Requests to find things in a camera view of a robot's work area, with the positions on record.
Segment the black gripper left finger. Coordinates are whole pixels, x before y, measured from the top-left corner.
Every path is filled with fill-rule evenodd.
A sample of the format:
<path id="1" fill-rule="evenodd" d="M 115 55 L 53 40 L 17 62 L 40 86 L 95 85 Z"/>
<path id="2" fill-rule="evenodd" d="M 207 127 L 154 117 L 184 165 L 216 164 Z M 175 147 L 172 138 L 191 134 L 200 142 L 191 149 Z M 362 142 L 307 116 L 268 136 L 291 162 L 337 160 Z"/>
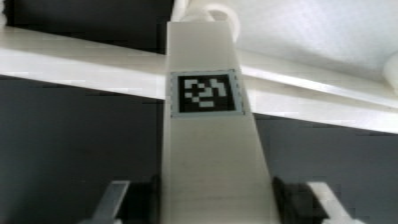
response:
<path id="1" fill-rule="evenodd" d="M 76 224 L 159 224 L 159 176 L 147 182 L 113 180 L 88 218 Z"/>

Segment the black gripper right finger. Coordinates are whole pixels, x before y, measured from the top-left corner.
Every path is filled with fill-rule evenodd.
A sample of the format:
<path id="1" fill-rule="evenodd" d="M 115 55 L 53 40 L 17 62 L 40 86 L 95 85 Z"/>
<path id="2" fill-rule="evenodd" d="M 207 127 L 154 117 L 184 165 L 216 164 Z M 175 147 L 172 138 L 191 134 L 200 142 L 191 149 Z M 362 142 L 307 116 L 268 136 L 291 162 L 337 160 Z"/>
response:
<path id="1" fill-rule="evenodd" d="M 271 180 L 280 224 L 365 224 L 351 217 L 324 182 Z"/>

